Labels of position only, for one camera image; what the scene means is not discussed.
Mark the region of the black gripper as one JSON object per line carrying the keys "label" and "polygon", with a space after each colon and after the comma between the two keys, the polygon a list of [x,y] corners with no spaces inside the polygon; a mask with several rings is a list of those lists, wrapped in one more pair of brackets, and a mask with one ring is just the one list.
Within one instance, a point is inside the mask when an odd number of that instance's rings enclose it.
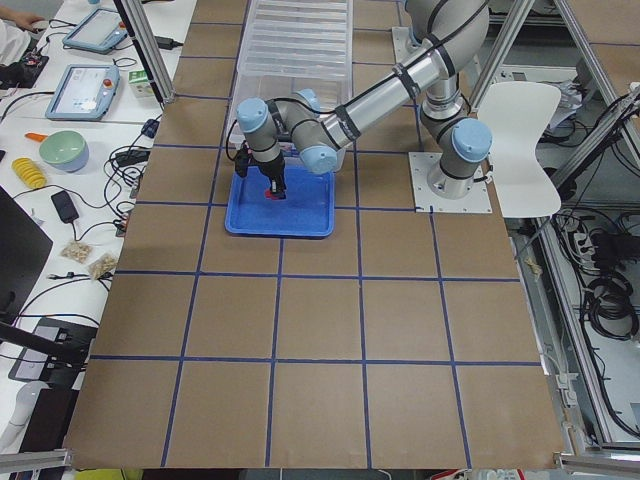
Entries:
{"label": "black gripper", "polygon": [[271,182],[270,189],[273,192],[284,191],[286,193],[286,184],[284,179],[285,160],[282,153],[268,162],[259,162],[258,168],[260,172],[269,178]]}

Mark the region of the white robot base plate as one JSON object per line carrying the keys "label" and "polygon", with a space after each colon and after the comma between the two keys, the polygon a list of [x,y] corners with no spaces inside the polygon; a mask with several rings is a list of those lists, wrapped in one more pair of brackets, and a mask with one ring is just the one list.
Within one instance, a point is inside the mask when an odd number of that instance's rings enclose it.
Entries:
{"label": "white robot base plate", "polygon": [[416,212],[492,213],[488,186],[483,180],[480,164],[477,164],[472,177],[457,180],[441,170],[441,153],[410,152],[408,156]]}

